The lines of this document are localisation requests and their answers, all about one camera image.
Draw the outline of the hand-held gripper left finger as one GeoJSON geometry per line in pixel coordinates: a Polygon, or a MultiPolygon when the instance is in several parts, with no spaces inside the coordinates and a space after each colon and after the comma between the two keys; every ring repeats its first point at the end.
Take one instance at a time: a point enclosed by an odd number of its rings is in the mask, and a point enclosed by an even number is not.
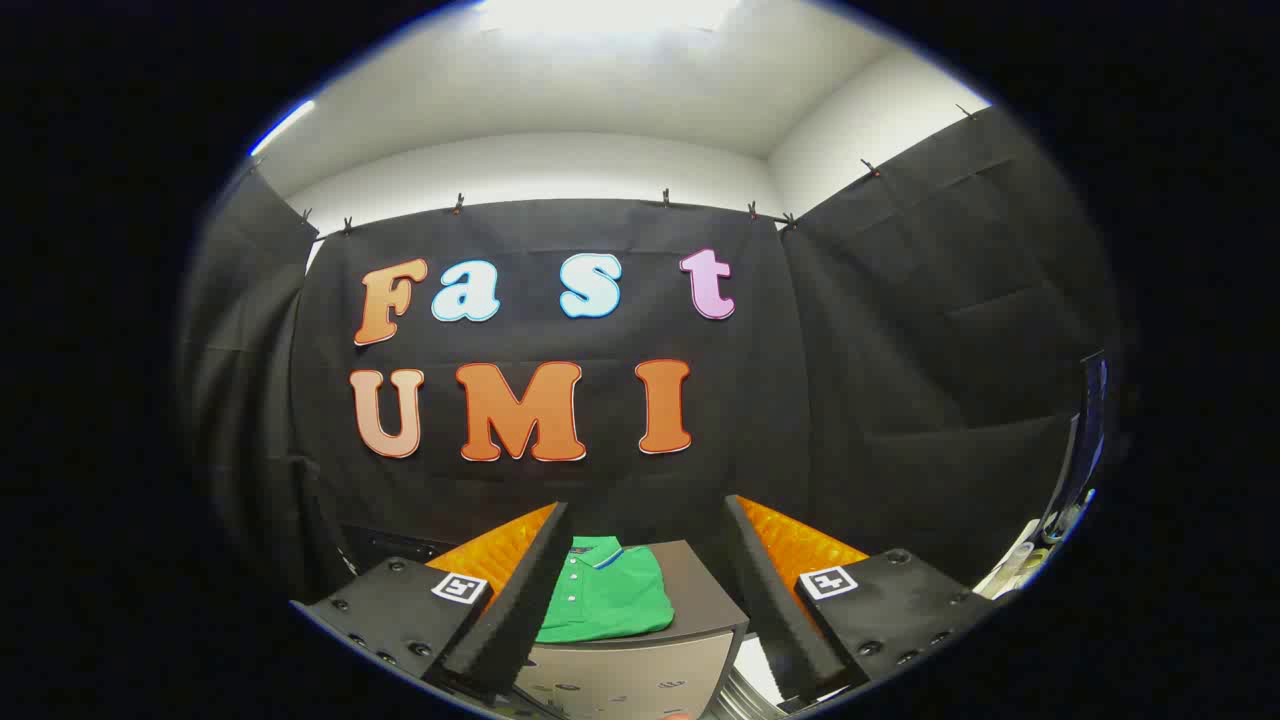
{"type": "Polygon", "coordinates": [[[564,502],[297,500],[293,606],[393,675],[458,701],[509,693],[570,547],[564,502]]]}

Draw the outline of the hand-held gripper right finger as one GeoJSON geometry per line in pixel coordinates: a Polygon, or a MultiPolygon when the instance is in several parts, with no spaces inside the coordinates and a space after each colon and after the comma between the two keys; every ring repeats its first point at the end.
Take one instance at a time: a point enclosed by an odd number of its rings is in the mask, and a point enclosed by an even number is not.
{"type": "Polygon", "coordinates": [[[740,495],[724,512],[749,625],[796,707],[923,664],[995,610],[909,550],[869,555],[740,495]]]}

